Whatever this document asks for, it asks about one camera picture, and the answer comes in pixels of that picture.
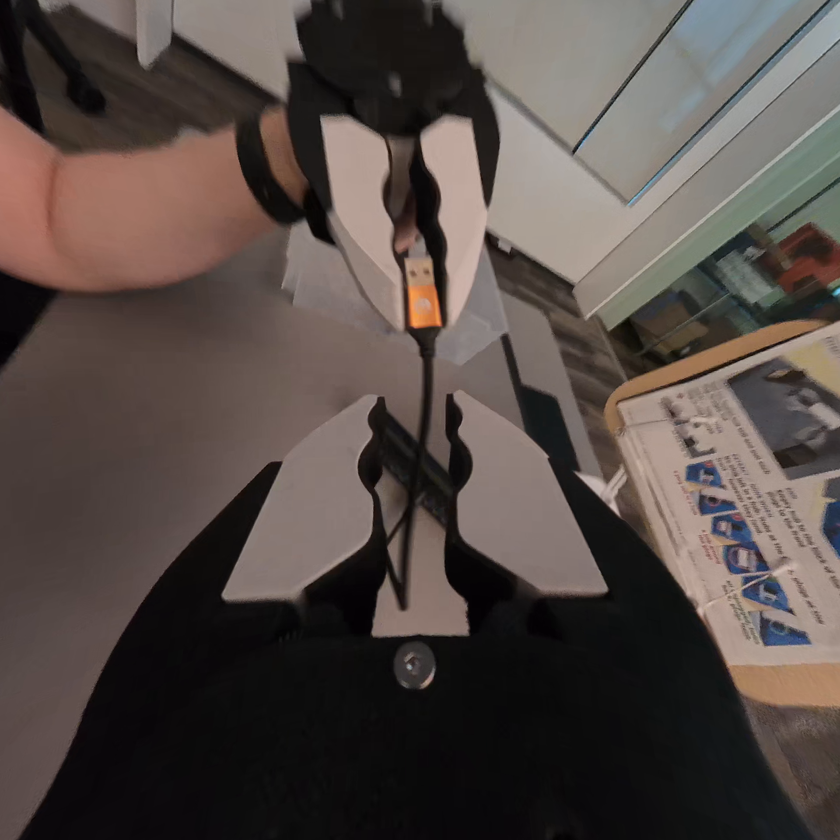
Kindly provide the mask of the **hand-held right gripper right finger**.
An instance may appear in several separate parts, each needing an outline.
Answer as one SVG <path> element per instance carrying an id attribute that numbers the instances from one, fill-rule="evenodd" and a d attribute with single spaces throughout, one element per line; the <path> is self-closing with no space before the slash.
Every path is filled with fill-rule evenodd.
<path id="1" fill-rule="evenodd" d="M 447 580 L 470 621 L 499 605 L 604 597 L 607 584 L 549 455 L 473 396 L 446 398 Z"/>

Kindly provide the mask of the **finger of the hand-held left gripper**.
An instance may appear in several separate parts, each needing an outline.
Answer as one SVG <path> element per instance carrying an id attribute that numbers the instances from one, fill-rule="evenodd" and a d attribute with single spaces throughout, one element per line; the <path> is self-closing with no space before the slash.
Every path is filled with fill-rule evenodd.
<path id="1" fill-rule="evenodd" d="M 421 132 L 415 149 L 415 198 L 443 327 L 451 328 L 475 282 L 488 216 L 470 119 L 446 115 Z"/>
<path id="2" fill-rule="evenodd" d="M 387 143 L 347 114 L 323 115 L 321 132 L 332 238 L 365 299 L 393 331 L 403 332 L 404 276 L 385 204 L 391 175 Z"/>

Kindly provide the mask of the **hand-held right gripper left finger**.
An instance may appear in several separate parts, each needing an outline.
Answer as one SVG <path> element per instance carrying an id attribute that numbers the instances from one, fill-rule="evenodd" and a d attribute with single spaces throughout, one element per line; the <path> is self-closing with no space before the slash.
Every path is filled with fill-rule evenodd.
<path id="1" fill-rule="evenodd" d="M 226 603 L 333 606 L 372 624 L 387 548 L 376 484 L 385 400 L 363 395 L 281 462 L 229 576 Z"/>

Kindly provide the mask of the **black usb cable orange plug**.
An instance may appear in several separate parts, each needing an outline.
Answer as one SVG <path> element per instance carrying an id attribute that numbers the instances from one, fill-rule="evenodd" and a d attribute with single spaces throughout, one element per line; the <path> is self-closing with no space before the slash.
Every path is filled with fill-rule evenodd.
<path id="1" fill-rule="evenodd" d="M 416 436 L 416 456 L 408 486 L 398 564 L 397 602 L 402 611 L 409 606 L 411 557 L 417 501 L 424 480 L 424 461 L 434 404 L 434 362 L 438 335 L 444 317 L 434 276 L 434 262 L 428 256 L 404 261 L 406 279 L 406 330 L 418 348 L 422 362 L 422 399 Z"/>

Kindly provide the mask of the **black usb hub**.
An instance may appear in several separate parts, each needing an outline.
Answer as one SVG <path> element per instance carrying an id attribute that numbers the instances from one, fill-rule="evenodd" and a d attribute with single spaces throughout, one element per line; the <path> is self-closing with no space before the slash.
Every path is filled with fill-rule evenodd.
<path id="1" fill-rule="evenodd" d="M 387 412 L 381 444 L 382 466 L 405 490 L 410 490 L 413 485 L 417 452 L 415 437 Z M 448 470 L 431 454 L 425 453 L 416 504 L 438 525 L 446 528 L 453 494 L 454 486 Z"/>

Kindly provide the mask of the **person's left forearm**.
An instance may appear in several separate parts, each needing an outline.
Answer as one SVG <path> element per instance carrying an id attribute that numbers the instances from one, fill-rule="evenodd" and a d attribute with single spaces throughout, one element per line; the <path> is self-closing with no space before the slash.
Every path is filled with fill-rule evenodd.
<path id="1" fill-rule="evenodd" d="M 234 127 L 64 154 L 3 110 L 1 182 L 2 272 L 57 291 L 171 285 L 278 226 L 246 183 Z"/>

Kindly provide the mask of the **person's left hand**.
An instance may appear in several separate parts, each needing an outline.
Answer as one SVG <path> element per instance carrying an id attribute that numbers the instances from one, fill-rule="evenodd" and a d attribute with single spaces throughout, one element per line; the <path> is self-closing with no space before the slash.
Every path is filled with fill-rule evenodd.
<path id="1" fill-rule="evenodd" d="M 309 183 L 293 148 L 286 108 L 275 106 L 263 111 L 259 118 L 259 130 L 275 181 L 293 205 L 302 209 Z M 387 202 L 388 213 L 394 223 L 395 252 L 405 254 L 417 241 L 418 229 L 413 188 L 404 162 L 399 164 L 392 177 Z"/>

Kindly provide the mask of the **black wristband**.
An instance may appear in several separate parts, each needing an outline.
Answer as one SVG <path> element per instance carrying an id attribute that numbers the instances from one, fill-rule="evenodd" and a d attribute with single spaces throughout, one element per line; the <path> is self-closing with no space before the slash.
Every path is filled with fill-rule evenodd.
<path id="1" fill-rule="evenodd" d="M 292 225 L 305 217 L 308 182 L 291 146 L 283 108 L 267 108 L 235 130 L 240 171 L 252 196 L 271 219 Z"/>

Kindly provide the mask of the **white board stand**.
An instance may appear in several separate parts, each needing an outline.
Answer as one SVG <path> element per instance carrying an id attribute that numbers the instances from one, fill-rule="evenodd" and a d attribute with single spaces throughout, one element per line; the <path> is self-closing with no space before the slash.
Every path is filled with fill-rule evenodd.
<path id="1" fill-rule="evenodd" d="M 627 483 L 627 472 L 623 465 L 616 470 L 610 479 L 598 478 L 581 471 L 577 471 L 575 474 L 598 496 L 603 504 L 609 507 L 619 518 L 623 517 L 617 503 L 618 494 Z"/>

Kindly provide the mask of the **clear plastic bin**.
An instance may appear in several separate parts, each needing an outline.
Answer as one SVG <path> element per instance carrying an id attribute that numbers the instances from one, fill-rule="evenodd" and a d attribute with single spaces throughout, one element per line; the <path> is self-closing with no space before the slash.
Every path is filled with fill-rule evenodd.
<path id="1" fill-rule="evenodd" d="M 315 239 L 305 224 L 290 230 L 281 287 L 296 308 L 313 310 L 417 351 L 410 336 L 396 332 L 364 299 L 340 252 Z M 465 364 L 507 332 L 507 314 L 488 249 L 484 248 L 465 308 L 455 326 L 439 334 L 436 356 Z"/>

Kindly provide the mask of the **wooden instruction sheet board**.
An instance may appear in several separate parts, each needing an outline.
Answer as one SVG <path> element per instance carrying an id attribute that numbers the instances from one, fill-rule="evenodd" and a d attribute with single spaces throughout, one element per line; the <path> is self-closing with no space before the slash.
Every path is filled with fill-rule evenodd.
<path id="1" fill-rule="evenodd" d="M 838 322 L 776 324 L 640 375 L 604 418 L 741 693 L 838 707 Z"/>

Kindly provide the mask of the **black easel stand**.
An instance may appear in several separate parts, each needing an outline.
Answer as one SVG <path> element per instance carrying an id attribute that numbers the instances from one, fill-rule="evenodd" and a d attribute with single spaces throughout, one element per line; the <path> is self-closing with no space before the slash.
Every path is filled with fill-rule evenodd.
<path id="1" fill-rule="evenodd" d="M 66 96 L 82 112 L 105 113 L 107 102 L 36 1 L 1 2 L 2 105 L 38 134 L 45 133 L 35 85 L 28 72 L 24 41 L 31 34 L 66 78 Z"/>

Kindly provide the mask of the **storage shelf with boxes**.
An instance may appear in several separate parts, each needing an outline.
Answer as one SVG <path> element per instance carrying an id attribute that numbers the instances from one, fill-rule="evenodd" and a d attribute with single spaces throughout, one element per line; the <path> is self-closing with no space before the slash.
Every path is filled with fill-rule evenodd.
<path id="1" fill-rule="evenodd" d="M 612 331 L 641 372 L 759 329 L 838 321 L 838 222 L 812 215 L 751 224 Z"/>

